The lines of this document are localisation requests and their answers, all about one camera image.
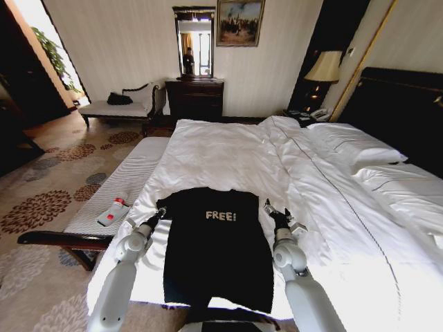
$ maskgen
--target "black bag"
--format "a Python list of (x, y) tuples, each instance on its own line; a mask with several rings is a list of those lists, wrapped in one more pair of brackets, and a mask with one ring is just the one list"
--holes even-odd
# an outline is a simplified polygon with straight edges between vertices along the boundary
[(119, 95), (118, 93), (111, 92), (107, 103), (110, 105), (128, 105), (132, 104), (132, 99), (128, 95)]

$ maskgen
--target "telephone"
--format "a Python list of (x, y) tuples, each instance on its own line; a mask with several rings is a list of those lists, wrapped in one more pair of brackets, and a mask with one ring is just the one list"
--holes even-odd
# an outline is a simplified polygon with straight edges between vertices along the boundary
[(311, 117), (317, 121), (328, 121), (331, 116), (329, 109), (318, 109), (311, 113)]

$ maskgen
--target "white robotic arm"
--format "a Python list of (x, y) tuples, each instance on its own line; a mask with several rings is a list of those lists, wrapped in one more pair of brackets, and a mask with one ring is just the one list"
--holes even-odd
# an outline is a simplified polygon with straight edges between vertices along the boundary
[[(286, 296), (300, 332), (345, 332), (323, 287), (307, 269), (304, 252), (297, 246), (289, 226), (289, 211), (283, 214), (266, 201), (265, 211), (275, 221), (273, 259), (286, 281)], [(166, 209), (135, 228), (117, 245), (117, 266), (108, 274), (88, 323), (88, 332), (117, 332), (126, 315), (139, 257)]]
[(116, 257), (119, 262), (107, 275), (103, 284), (89, 318), (88, 332), (118, 332), (120, 330), (136, 278), (135, 263), (146, 253), (147, 241), (165, 213), (166, 209), (162, 207), (148, 221), (135, 228), (130, 235), (118, 243)]
[[(305, 253), (297, 246), (289, 226), (291, 214), (277, 211), (266, 200), (266, 213), (275, 221), (273, 259), (286, 281), (286, 296), (300, 332), (345, 332), (323, 287), (307, 269)], [(299, 230), (304, 226), (296, 224)]]

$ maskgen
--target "potted plant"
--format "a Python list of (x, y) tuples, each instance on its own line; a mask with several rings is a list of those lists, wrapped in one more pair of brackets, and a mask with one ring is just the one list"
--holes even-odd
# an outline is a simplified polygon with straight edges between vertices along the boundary
[[(46, 56), (51, 61), (55, 71), (57, 72), (58, 77), (63, 83), (64, 88), (68, 91), (72, 101), (80, 99), (84, 93), (83, 91), (78, 90), (74, 87), (74, 82), (72, 80), (71, 75), (66, 71), (66, 67), (63, 63), (62, 56), (58, 53), (57, 48), (60, 48), (56, 43), (52, 40), (48, 39), (42, 31), (37, 29), (36, 27), (32, 27), (37, 39), (42, 45)], [(63, 80), (63, 77), (67, 77), (69, 80), (68, 84)]]

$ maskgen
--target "bench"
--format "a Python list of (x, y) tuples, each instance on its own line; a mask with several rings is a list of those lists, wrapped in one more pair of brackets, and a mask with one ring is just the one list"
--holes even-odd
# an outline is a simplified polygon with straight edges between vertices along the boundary
[(142, 121), (142, 133), (143, 137), (146, 137), (150, 120), (157, 113), (161, 113), (165, 106), (165, 83), (152, 82), (137, 89), (123, 89), (122, 94), (129, 96), (133, 102), (128, 105), (110, 105), (105, 100), (98, 100), (80, 107), (78, 112), (88, 128), (89, 118)]
[(83, 268), (91, 271), (96, 257), (90, 258), (84, 250), (104, 251), (116, 234), (124, 217), (108, 227), (96, 222), (97, 217), (111, 206), (122, 192), (126, 202), (134, 204), (143, 186), (160, 161), (169, 138), (148, 137), (142, 139), (117, 167), (98, 191), (72, 218), (63, 232), (32, 231), (19, 236), (19, 244), (60, 246), (71, 254)]

